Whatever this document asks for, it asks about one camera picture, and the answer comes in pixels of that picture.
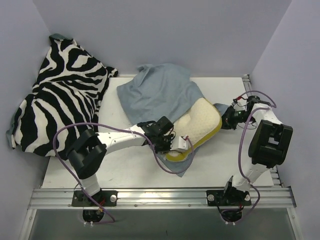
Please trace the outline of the blue-grey fabric pillowcase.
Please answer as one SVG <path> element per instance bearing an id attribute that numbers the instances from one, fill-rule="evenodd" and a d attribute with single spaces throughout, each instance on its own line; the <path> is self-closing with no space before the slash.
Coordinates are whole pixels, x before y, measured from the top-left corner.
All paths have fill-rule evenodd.
<path id="1" fill-rule="evenodd" d="M 190 79 L 190 72 L 181 66 L 163 63 L 145 64 L 138 74 L 116 89 L 121 107 L 132 125 L 157 121 L 166 116 L 173 124 L 183 116 L 200 98 L 205 98 L 199 86 Z M 221 116 L 228 106 L 211 103 Z M 182 177 L 191 164 L 193 145 L 187 151 L 170 151 L 160 157 L 172 172 Z"/>

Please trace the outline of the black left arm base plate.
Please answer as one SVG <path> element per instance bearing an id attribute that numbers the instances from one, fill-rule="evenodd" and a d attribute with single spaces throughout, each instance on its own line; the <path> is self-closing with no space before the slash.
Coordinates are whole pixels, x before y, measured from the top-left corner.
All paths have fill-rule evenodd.
<path id="1" fill-rule="evenodd" d="M 115 207 L 118 200 L 118 191 L 116 190 L 100 190 L 92 196 L 92 198 L 103 207 Z M 93 207 L 96 204 L 87 197 L 82 190 L 76 190 L 73 193 L 72 207 Z"/>

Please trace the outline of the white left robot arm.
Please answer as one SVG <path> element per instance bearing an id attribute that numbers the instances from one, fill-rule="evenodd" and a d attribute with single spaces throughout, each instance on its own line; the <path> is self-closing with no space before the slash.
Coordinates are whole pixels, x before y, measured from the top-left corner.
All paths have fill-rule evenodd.
<path id="1" fill-rule="evenodd" d="M 101 201 L 101 187 L 96 172 L 105 155 L 130 147 L 153 146 L 156 153 L 171 150 L 174 124 L 165 116 L 158 121 L 140 122 L 127 129 L 111 132 L 85 130 L 66 153 L 81 187 L 83 200 L 90 206 Z"/>

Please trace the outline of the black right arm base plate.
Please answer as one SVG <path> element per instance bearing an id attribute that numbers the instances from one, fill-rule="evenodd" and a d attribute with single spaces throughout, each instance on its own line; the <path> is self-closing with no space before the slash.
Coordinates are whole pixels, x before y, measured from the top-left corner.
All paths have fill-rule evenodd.
<path id="1" fill-rule="evenodd" d="M 231 190 L 231 192 L 225 192 L 221 189 L 211 189 L 206 191 L 206 198 L 207 205 L 214 207 L 243 207 L 252 205 L 248 191 Z"/>

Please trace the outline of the cream pillow with yellow edge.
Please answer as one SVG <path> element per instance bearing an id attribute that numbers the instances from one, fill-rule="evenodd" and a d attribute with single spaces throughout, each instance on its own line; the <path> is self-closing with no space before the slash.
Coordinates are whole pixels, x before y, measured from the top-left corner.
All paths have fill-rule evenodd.
<path id="1" fill-rule="evenodd" d="M 222 116 L 206 98 L 199 98 L 193 106 L 174 122 L 178 137 L 187 136 L 194 149 L 212 138 L 222 127 Z"/>

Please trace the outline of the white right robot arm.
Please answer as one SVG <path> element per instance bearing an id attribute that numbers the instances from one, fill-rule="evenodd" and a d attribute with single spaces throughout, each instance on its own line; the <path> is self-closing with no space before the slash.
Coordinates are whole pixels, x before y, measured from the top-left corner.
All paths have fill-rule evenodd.
<path id="1" fill-rule="evenodd" d="M 238 163 L 239 172 L 230 177 L 222 191 L 222 200 L 228 204 L 249 201 L 249 190 L 252 184 L 266 171 L 285 161 L 293 128 L 282 123 L 273 112 L 275 103 L 263 101 L 259 96 L 251 95 L 245 98 L 246 104 L 242 110 L 235 106 L 242 95 L 233 99 L 232 104 L 222 115 L 222 129 L 235 130 L 239 123 L 248 126 L 257 125 L 256 131 L 248 148 L 250 162 Z"/>

